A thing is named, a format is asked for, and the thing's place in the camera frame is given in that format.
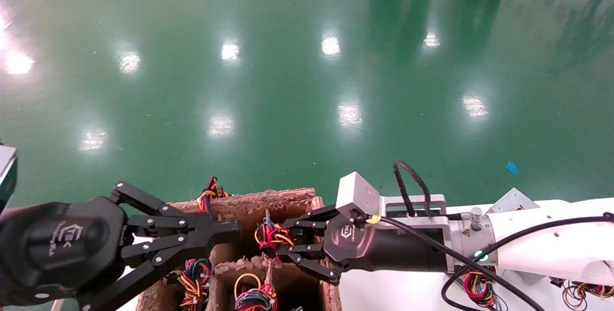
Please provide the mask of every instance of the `yellow cable tie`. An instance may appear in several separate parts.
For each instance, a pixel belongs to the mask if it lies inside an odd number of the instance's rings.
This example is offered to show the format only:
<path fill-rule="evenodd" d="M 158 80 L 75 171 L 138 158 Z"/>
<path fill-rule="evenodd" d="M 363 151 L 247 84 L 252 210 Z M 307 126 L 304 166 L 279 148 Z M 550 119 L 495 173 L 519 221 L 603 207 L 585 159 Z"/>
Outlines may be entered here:
<path fill-rule="evenodd" d="M 379 223 L 381 219 L 382 219 L 381 215 L 373 215 L 370 219 L 366 221 L 367 223 L 370 223 L 370 224 L 376 224 L 376 223 Z"/>

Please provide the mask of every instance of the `black cable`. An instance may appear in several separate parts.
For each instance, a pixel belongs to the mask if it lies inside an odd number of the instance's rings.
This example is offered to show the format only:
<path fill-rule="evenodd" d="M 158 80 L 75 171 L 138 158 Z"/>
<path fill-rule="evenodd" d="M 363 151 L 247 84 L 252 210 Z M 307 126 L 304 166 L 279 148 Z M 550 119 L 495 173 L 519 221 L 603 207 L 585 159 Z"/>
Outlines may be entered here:
<path fill-rule="evenodd" d="M 577 217 L 575 219 L 564 219 L 564 220 L 552 221 L 551 223 L 545 223 L 545 224 L 539 224 L 537 226 L 532 226 L 531 228 L 527 228 L 527 229 L 521 230 L 520 232 L 517 232 L 515 234 L 510 235 L 509 237 L 506 237 L 506 238 L 502 239 L 501 241 L 499 241 L 496 244 L 488 246 L 487 248 L 482 250 L 482 254 L 478 255 L 475 258 L 473 258 L 473 260 L 471 260 L 471 262 L 472 263 L 476 263 L 481 258 L 484 258 L 487 254 L 490 254 L 491 252 L 494 252 L 495 250 L 497 250 L 501 246 L 504 246 L 504 245 L 506 245 L 508 243 L 511 243 L 511 241 L 514 241 L 515 239 L 519 239 L 521 237 L 524 237 L 525 235 L 528 235 L 528 234 L 531 234 L 531 233 L 534 233 L 534 232 L 538 232 L 539 230 L 544 230 L 544 229 L 547 229 L 547 228 L 553 228 L 553 227 L 558 227 L 558 226 L 565 226 L 565 225 L 570 225 L 570 224 L 601 223 L 601 222 L 614 222 L 614 217 L 607 216 L 607 215 L 605 215 L 605 216 Z M 460 305 L 460 304 L 458 304 L 456 302 L 453 302 L 452 300 L 448 299 L 448 297 L 446 296 L 446 293 L 447 293 L 448 289 L 450 288 L 450 286 L 452 285 L 452 283 L 454 283 L 454 281 L 457 278 L 459 278 L 467 270 L 469 270 L 469 268 L 474 268 L 474 266 L 473 265 L 464 265 L 463 267 L 461 267 L 454 274 L 452 274 L 452 276 L 450 276 L 450 278 L 443 284 L 443 288 L 441 289 L 441 297 L 443 298 L 443 301 L 445 301 L 446 303 L 448 303 L 451 306 L 458 307 L 459 309 L 463 309 L 463 310 L 467 310 L 467 309 L 464 309 L 463 305 Z"/>
<path fill-rule="evenodd" d="M 499 283 L 500 285 L 502 285 L 503 287 L 506 287 L 510 292 L 514 293 L 518 298 L 522 299 L 524 302 L 526 302 L 527 304 L 529 304 L 533 309 L 535 309 L 536 311 L 544 311 L 544 309 L 537 304 L 537 302 L 535 302 L 535 300 L 532 300 L 528 295 L 524 294 L 520 289 L 517 289 L 517 287 L 515 287 L 514 285 L 512 285 L 511 283 L 507 282 L 506 280 L 500 278 L 499 276 L 497 276 L 497 274 L 494 274 L 490 269 L 483 267 L 482 265 L 478 265 L 478 263 L 473 262 L 471 259 L 466 258 L 465 256 L 463 256 L 462 254 L 456 252 L 455 250 L 452 250 L 451 248 L 448 248 L 447 246 L 439 243 L 439 241 L 436 241 L 435 239 L 430 238 L 429 236 L 427 236 L 426 234 L 424 234 L 423 232 L 419 232 L 418 230 L 416 230 L 415 228 L 412 228 L 411 226 L 408 226 L 404 223 L 401 223 L 395 219 L 390 219 L 388 217 L 384 217 L 382 216 L 380 221 L 384 222 L 384 223 L 388 223 L 391 224 L 393 226 L 396 226 L 398 228 L 401 228 L 402 230 L 405 230 L 408 233 L 411 233 L 413 235 L 415 235 L 416 237 L 420 238 L 422 241 L 425 241 L 426 243 L 428 243 L 430 246 L 433 246 L 434 248 L 436 248 L 437 250 L 452 256 L 454 259 L 458 259 L 458 261 L 465 263 L 466 265 L 463 267 L 471 267 L 472 269 L 478 270 L 479 272 L 481 272 L 482 274 L 488 276 L 489 278 L 491 278 L 491 280 L 494 280 L 494 282 Z M 464 310 L 464 311 L 480 311 L 479 309 L 472 309 L 471 307 L 467 307 L 465 305 L 461 305 L 458 303 L 455 303 L 453 301 L 450 300 L 450 302 L 454 303 L 454 304 L 450 304 L 448 302 L 448 304 Z"/>
<path fill-rule="evenodd" d="M 406 164 L 402 160 L 396 160 L 392 164 L 392 169 L 394 171 L 394 176 L 397 178 L 397 184 L 399 184 L 399 190 L 401 191 L 401 197 L 403 197 L 403 202 L 405 202 L 405 207 L 407 208 L 407 213 L 410 217 L 415 216 L 414 207 L 412 206 L 412 201 L 410 201 L 410 196 L 407 194 L 407 189 L 405 188 L 405 182 L 403 182 L 403 178 L 401 178 L 401 173 L 399 172 L 399 166 L 401 166 L 407 173 L 412 176 L 413 180 L 418 184 L 418 186 L 422 189 L 424 194 L 424 212 L 428 217 L 433 217 L 436 213 L 433 213 L 430 210 L 430 191 L 426 186 L 424 180 L 414 171 L 414 169 Z"/>

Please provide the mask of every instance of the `black hose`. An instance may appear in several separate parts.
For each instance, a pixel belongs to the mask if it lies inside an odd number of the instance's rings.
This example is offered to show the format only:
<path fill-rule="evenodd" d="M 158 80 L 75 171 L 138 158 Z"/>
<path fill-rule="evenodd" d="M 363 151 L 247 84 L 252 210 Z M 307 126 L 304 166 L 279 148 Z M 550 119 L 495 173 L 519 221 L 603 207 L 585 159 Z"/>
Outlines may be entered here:
<path fill-rule="evenodd" d="M 417 236 L 418 238 L 420 238 L 422 241 L 425 241 L 426 243 L 428 243 L 429 245 L 433 246 L 434 248 L 436 248 L 437 250 L 452 256 L 455 259 L 458 259 L 459 261 L 465 263 L 466 265 L 463 267 L 463 269 L 469 269 L 469 267 L 478 270 L 479 272 L 482 272 L 482 274 L 488 276 L 489 278 L 491 278 L 494 282 L 500 283 L 500 285 L 502 285 L 503 287 L 506 287 L 510 292 L 514 293 L 518 298 L 522 299 L 524 302 L 526 302 L 527 304 L 529 304 L 533 309 L 535 309 L 536 311 L 544 311 L 544 309 L 537 304 L 537 302 L 535 302 L 535 300 L 531 299 L 528 295 L 524 294 L 520 289 L 517 289 L 517 287 L 515 287 L 513 284 L 507 282 L 506 280 L 504 280 L 503 278 L 500 278 L 499 276 L 497 276 L 496 274 L 494 274 L 490 269 L 483 267 L 482 265 L 478 265 L 478 263 L 472 261 L 469 258 L 466 258 L 465 256 L 463 256 L 462 254 L 456 252 L 455 250 L 452 250 L 451 248 L 448 248 L 447 246 L 439 243 L 439 241 L 436 241 L 435 239 L 430 238 L 429 236 L 427 236 L 426 234 L 417 231 L 416 229 L 412 228 L 411 226 L 408 226 L 404 223 L 401 223 L 395 219 L 390 219 L 388 217 L 383 217 L 380 219 L 380 221 L 384 222 L 384 223 L 388 223 L 391 224 L 393 226 L 396 226 L 397 228 L 401 228 L 402 230 L 405 230 L 408 233 L 411 233 L 415 236 Z M 448 302 L 447 298 L 444 295 L 445 293 L 442 291 L 442 296 L 443 299 L 446 300 L 446 302 Z M 471 307 L 467 307 L 465 305 L 461 305 L 458 304 L 456 302 L 453 302 L 450 300 L 450 302 L 448 302 L 448 304 L 464 310 L 464 311 L 481 311 L 480 309 L 472 309 Z"/>
<path fill-rule="evenodd" d="M 399 166 L 401 166 L 407 173 L 412 176 L 413 180 L 418 184 L 418 186 L 422 189 L 424 194 L 424 212 L 428 217 L 433 217 L 436 213 L 433 213 L 430 210 L 430 191 L 426 186 L 424 180 L 414 171 L 414 169 L 406 164 L 402 160 L 396 160 L 394 164 L 392 164 L 392 169 L 394 171 L 394 176 L 397 178 L 397 183 L 399 184 L 399 190 L 401 191 L 401 197 L 403 197 L 403 202 L 405 202 L 405 207 L 407 208 L 407 213 L 410 217 L 415 216 L 414 207 L 412 206 L 412 201 L 410 201 L 410 196 L 407 194 L 407 189 L 405 188 L 405 182 L 403 182 L 403 178 L 401 178 L 401 173 L 399 172 Z"/>

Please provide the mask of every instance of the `wire bundle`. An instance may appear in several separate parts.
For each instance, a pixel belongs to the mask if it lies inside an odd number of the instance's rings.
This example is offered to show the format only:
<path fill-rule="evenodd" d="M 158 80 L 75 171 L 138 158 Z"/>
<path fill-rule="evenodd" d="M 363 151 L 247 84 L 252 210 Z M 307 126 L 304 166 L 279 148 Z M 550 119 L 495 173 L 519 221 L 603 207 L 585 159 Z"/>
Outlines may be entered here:
<path fill-rule="evenodd" d="M 244 277 L 254 278 L 258 288 L 246 289 L 243 287 L 241 295 L 237 295 L 239 281 Z M 277 311 L 277 298 L 271 285 L 263 285 L 258 276 L 243 274 L 235 282 L 235 310 L 236 311 Z"/>
<path fill-rule="evenodd" d="M 225 197 L 229 197 L 228 193 L 224 191 L 223 187 L 217 183 L 217 178 L 213 177 L 211 185 L 202 190 L 200 196 L 197 198 L 198 208 L 203 213 L 209 213 L 212 220 L 215 220 L 213 216 L 213 211 L 211 210 L 211 200 L 212 199 L 223 199 Z"/>
<path fill-rule="evenodd" d="M 196 311 L 198 304 L 204 304 L 209 297 L 209 280 L 211 279 L 211 263 L 208 259 L 188 259 L 186 269 L 177 276 L 186 292 L 179 304 L 188 307 L 189 311 Z"/>
<path fill-rule="evenodd" d="M 278 245 L 291 245 L 294 246 L 292 237 L 290 236 L 290 230 L 283 228 L 279 224 L 272 223 L 270 217 L 263 217 L 262 223 L 258 225 L 254 232 L 254 239 L 260 249 L 266 247 L 276 247 Z"/>
<path fill-rule="evenodd" d="M 497 268 L 490 267 L 490 269 L 497 274 Z M 493 311 L 507 311 L 507 303 L 495 293 L 493 284 L 493 280 L 478 270 L 469 270 L 465 276 L 465 282 L 463 282 L 463 289 L 465 289 L 465 293 L 471 301 L 478 306 Z"/>
<path fill-rule="evenodd" d="M 584 283 L 577 281 L 567 281 L 566 287 L 563 289 L 563 302 L 565 305 L 575 311 L 584 311 L 588 304 L 586 302 L 586 294 L 604 298 L 610 298 L 614 295 L 614 287 L 604 285 L 593 285 L 592 283 Z"/>

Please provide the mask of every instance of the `colorful wire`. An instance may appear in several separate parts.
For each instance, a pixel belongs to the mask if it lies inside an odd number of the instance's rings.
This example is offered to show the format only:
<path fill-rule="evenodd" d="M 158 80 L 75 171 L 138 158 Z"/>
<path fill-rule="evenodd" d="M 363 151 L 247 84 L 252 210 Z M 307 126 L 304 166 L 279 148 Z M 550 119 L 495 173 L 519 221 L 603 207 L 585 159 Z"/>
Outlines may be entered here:
<path fill-rule="evenodd" d="M 265 247 L 277 247 L 278 245 L 294 246 L 290 230 L 279 224 L 274 224 L 268 216 L 264 217 L 262 223 L 256 228 L 254 239 L 260 245 L 261 250 Z"/>
<path fill-rule="evenodd" d="M 497 268 L 490 267 L 490 269 L 497 274 Z M 482 274 L 482 272 L 478 270 L 469 270 L 467 274 L 465 274 L 463 289 L 465 293 L 467 293 L 467 296 L 478 306 L 485 307 L 492 311 L 507 311 L 507 303 L 495 293 L 493 285 L 494 281 Z"/>
<path fill-rule="evenodd" d="M 251 277 L 258 283 L 258 288 L 246 290 L 237 295 L 239 281 L 244 277 Z M 277 297 L 271 285 L 263 285 L 255 274 L 243 274 L 235 282 L 235 310 L 236 311 L 277 311 Z"/>

